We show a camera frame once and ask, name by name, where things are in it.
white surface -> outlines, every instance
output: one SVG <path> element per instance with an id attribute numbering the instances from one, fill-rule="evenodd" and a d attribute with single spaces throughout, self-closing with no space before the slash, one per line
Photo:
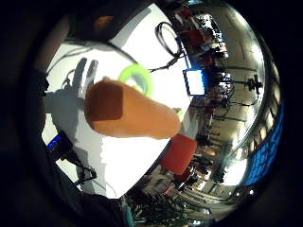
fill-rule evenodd
<path id="1" fill-rule="evenodd" d="M 154 28 L 162 21 L 168 22 L 168 18 L 156 5 L 151 5 L 137 17 L 144 18 L 139 23 L 137 18 L 133 18 L 126 25 L 128 27 L 136 23 L 132 33 L 129 35 L 129 29 L 124 27 L 112 42 L 122 47 L 123 50 L 131 54 L 147 68 L 157 68 L 166 64 L 171 60 L 172 56 L 157 41 L 154 35 Z M 129 38 L 123 44 L 121 37 L 128 35 Z M 173 48 L 175 41 L 171 34 L 167 33 L 165 37 Z M 75 45 L 63 44 L 50 65 L 75 47 Z M 83 163 L 91 166 L 98 174 L 97 179 L 85 183 L 80 189 L 87 193 L 100 194 L 108 198 L 119 198 L 150 168 L 169 139 L 154 140 L 145 137 L 117 139 L 106 137 L 91 130 L 81 109 L 83 100 L 79 98 L 85 97 L 85 86 L 87 85 L 85 77 L 90 62 L 92 60 L 98 61 L 98 70 L 94 83 L 101 80 L 104 76 L 117 79 L 123 68 L 131 64 L 109 47 L 98 44 L 95 48 L 97 49 L 63 59 L 49 74 L 47 78 L 50 83 L 48 91 L 50 93 L 56 92 L 55 95 L 58 96 L 55 96 L 55 106 L 53 105 L 50 108 L 54 119 L 52 119 L 50 114 L 46 116 L 43 138 L 48 143 L 57 134 L 56 128 L 52 123 L 54 121 L 72 140 L 74 151 L 77 152 Z M 82 74 L 81 87 L 76 92 L 69 91 L 66 94 L 65 90 L 60 90 L 62 83 L 68 72 L 75 69 L 83 57 L 87 58 L 87 63 Z M 154 84 L 152 99 L 171 108 L 181 108 L 185 112 L 190 99 L 187 96 L 183 78 L 182 70 L 184 69 L 186 69 L 186 63 L 184 59 L 181 59 L 169 70 L 152 73 Z M 58 161 L 57 164 L 72 181 L 77 179 L 76 168 L 73 165 L 66 161 Z"/>

black cable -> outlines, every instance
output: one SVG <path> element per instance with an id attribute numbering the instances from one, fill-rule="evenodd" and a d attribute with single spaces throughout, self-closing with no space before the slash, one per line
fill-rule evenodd
<path id="1" fill-rule="evenodd" d="M 111 43 L 111 42 L 106 42 L 106 43 L 102 43 L 105 45 L 108 45 L 110 47 L 112 47 L 115 51 L 119 52 L 120 54 L 124 55 L 124 57 L 126 57 L 127 59 L 129 59 L 132 63 L 138 63 L 129 53 L 127 53 L 126 51 L 122 50 L 120 47 L 116 46 L 115 44 Z"/>
<path id="2" fill-rule="evenodd" d="M 164 38 L 163 38 L 163 34 L 162 34 L 162 28 L 163 28 L 163 25 L 167 25 L 169 26 L 172 30 L 173 30 L 173 27 L 171 24 L 167 23 L 167 22 L 161 22 L 154 30 L 155 32 L 155 36 L 157 38 L 157 40 L 159 41 L 159 43 L 166 49 L 166 51 L 172 55 L 173 59 L 170 60 L 166 65 L 164 66 L 161 66 L 161 67 L 158 67 L 158 68 L 154 68 L 154 69 L 150 69 L 151 73 L 154 72 L 154 71 L 157 71 L 157 70 L 162 70 L 162 69 L 169 69 L 172 65 L 174 65 L 176 62 L 178 62 L 178 60 L 180 58 L 183 58 L 185 57 L 186 55 L 184 54 L 183 56 L 181 56 L 181 54 L 183 53 L 182 51 L 182 45 L 181 45 L 181 42 L 177 42 L 177 45 L 178 45 L 178 50 L 176 53 L 173 53 L 173 51 L 169 48 L 169 46 L 167 45 L 167 43 L 165 42 Z"/>
<path id="3" fill-rule="evenodd" d="M 76 50 L 82 50 L 82 49 L 84 49 L 84 50 L 81 51 L 81 52 L 71 54 L 71 53 L 73 53 L 73 52 L 76 51 Z M 73 56 L 76 56 L 76 55 L 80 55 L 80 54 L 89 52 L 89 51 L 91 51 L 91 50 L 93 50 L 93 48 L 87 48 L 87 47 L 85 47 L 85 46 L 82 46 L 82 47 L 77 47 L 77 48 L 74 48 L 74 49 L 72 49 L 72 50 L 66 52 L 66 53 L 63 54 L 61 57 L 59 57 L 59 59 L 56 60 L 56 62 L 54 62 L 53 65 L 48 69 L 47 75 L 50 73 L 51 70 L 53 70 L 53 68 L 54 68 L 61 60 L 65 59 L 65 58 L 68 58 L 68 57 L 73 57 Z"/>
<path id="4" fill-rule="evenodd" d="M 245 104 L 245 103 L 241 103 L 241 102 L 230 102 L 232 104 L 236 104 L 236 105 L 241 105 L 241 106 L 246 106 L 246 107 L 249 107 L 249 106 L 254 106 L 256 105 L 256 103 L 258 102 L 258 96 L 256 98 L 256 100 L 250 104 Z"/>

green ring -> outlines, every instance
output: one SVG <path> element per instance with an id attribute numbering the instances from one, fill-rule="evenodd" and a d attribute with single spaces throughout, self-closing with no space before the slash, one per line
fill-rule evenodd
<path id="1" fill-rule="evenodd" d="M 152 97 L 152 90 L 153 90 L 153 84 L 152 84 L 152 75 L 150 71 L 140 64 L 132 64 L 129 67 L 126 67 L 120 74 L 118 80 L 121 82 L 126 82 L 128 79 L 130 79 L 133 75 L 139 76 L 140 79 L 143 80 L 143 82 L 146 85 L 146 89 L 143 92 L 143 94 L 147 97 Z"/>

white table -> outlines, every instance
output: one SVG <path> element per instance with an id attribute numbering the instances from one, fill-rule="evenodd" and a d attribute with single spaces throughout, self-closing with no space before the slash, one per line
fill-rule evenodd
<path id="1" fill-rule="evenodd" d="M 112 43 L 131 54 L 147 68 L 162 66 L 172 59 L 154 35 L 154 28 L 162 21 L 169 20 L 156 5 L 151 5 L 133 18 L 112 39 Z M 167 32 L 165 39 L 172 49 L 176 49 L 171 34 Z M 91 130 L 82 110 L 87 85 L 86 73 L 90 62 L 98 61 L 94 83 L 100 81 L 103 76 L 117 79 L 123 68 L 131 63 L 107 46 L 89 45 L 93 45 L 95 49 L 59 61 L 47 78 L 50 86 L 45 98 L 48 114 L 43 138 L 48 143 L 57 134 L 53 124 L 55 121 L 55 124 L 64 130 L 74 143 L 74 151 L 80 156 L 84 165 L 91 166 L 98 174 L 96 179 L 81 185 L 80 189 L 108 198 L 119 198 L 151 167 L 169 139 L 155 140 L 148 137 L 117 139 Z M 50 65 L 75 47 L 75 45 L 63 44 Z M 76 90 L 63 89 L 62 84 L 66 75 L 70 73 L 68 78 L 73 80 L 74 72 L 71 70 L 76 68 L 82 58 L 86 58 L 87 63 L 80 77 L 80 87 Z M 190 102 L 182 73 L 186 68 L 185 60 L 181 59 L 169 70 L 152 73 L 154 83 L 152 99 L 171 108 L 181 108 L 185 112 Z M 72 181 L 78 179 L 75 166 L 61 160 L 57 161 L 57 164 Z"/>

computer screen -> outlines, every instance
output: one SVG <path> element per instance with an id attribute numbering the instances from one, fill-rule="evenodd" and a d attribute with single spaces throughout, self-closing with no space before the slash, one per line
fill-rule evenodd
<path id="1" fill-rule="evenodd" d="M 203 74 L 201 70 L 184 71 L 184 77 L 189 96 L 205 95 L 205 85 L 203 82 Z"/>

